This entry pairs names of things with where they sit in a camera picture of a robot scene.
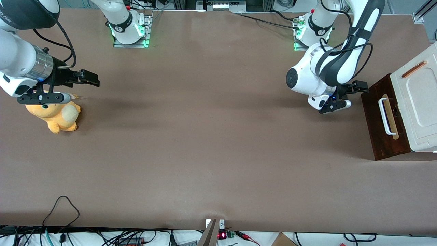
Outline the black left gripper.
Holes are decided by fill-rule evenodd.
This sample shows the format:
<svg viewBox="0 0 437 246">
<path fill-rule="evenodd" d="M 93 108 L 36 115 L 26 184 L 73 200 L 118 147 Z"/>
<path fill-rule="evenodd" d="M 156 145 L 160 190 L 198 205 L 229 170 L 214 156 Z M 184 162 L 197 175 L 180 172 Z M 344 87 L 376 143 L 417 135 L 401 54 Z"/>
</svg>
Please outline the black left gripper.
<svg viewBox="0 0 437 246">
<path fill-rule="evenodd" d="M 353 81 L 351 84 L 338 86 L 335 92 L 329 97 L 330 103 L 338 103 L 348 100 L 350 95 L 367 93 L 369 91 L 367 82 Z"/>
</svg>

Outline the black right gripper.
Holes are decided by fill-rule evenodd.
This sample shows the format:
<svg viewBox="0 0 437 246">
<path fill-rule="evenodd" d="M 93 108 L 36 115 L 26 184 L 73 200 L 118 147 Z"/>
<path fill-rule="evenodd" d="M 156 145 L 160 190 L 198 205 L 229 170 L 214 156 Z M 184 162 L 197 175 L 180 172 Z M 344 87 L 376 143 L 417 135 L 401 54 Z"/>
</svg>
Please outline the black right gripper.
<svg viewBox="0 0 437 246">
<path fill-rule="evenodd" d="M 53 71 L 51 73 L 51 93 L 54 92 L 56 86 L 62 86 L 67 83 L 67 87 L 72 88 L 73 84 L 86 84 L 95 87 L 100 87 L 100 81 L 97 74 L 81 69 L 81 79 L 75 74 L 77 71 L 72 71 L 70 68 L 59 69 L 58 67 L 65 66 L 66 64 L 57 59 L 53 58 Z"/>
</svg>

